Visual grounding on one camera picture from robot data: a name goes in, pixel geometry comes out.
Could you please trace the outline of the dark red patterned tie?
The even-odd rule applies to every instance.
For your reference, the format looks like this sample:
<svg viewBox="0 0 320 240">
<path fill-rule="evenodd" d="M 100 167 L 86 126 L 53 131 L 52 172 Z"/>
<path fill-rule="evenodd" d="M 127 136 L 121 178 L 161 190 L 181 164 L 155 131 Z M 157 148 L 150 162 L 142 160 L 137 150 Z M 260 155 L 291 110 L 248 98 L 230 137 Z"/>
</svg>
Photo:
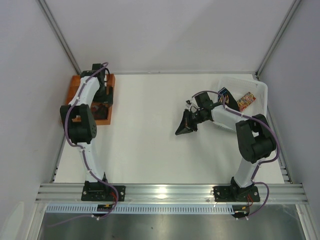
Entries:
<svg viewBox="0 0 320 240">
<path fill-rule="evenodd" d="M 91 112 L 95 120 L 106 120 L 108 118 L 109 109 L 103 104 L 91 107 Z"/>
</svg>

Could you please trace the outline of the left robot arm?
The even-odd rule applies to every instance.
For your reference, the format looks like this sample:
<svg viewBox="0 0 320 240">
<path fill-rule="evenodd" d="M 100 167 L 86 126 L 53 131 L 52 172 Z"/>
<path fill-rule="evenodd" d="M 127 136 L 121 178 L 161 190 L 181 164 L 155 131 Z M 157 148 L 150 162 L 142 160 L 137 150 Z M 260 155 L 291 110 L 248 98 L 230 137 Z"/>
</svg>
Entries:
<svg viewBox="0 0 320 240">
<path fill-rule="evenodd" d="M 83 71 L 74 97 L 59 110 L 65 138 L 71 147 L 77 148 L 82 158 L 86 171 L 82 194 L 87 198 L 95 194 L 106 196 L 111 189 L 105 172 L 98 167 L 94 141 L 98 129 L 91 111 L 93 100 L 106 95 L 108 64 L 95 63 L 91 70 Z"/>
</svg>

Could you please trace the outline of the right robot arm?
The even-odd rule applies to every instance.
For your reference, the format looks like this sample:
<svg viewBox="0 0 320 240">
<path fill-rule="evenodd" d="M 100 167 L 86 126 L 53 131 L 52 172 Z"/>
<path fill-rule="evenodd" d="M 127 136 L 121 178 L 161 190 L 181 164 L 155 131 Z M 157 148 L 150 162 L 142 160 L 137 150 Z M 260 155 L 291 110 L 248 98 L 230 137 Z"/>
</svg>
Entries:
<svg viewBox="0 0 320 240">
<path fill-rule="evenodd" d="M 232 199 L 242 202 L 255 191 L 255 175 L 260 165 L 268 163 L 267 158 L 278 148 L 279 143 L 263 114 L 244 115 L 236 102 L 230 106 L 226 95 L 217 92 L 217 101 L 213 101 L 209 94 L 209 90 L 200 91 L 186 101 L 175 135 L 197 132 L 198 125 L 207 121 L 222 124 L 234 131 L 242 159 L 229 187 L 215 190 L 214 195 L 218 201 Z"/>
</svg>

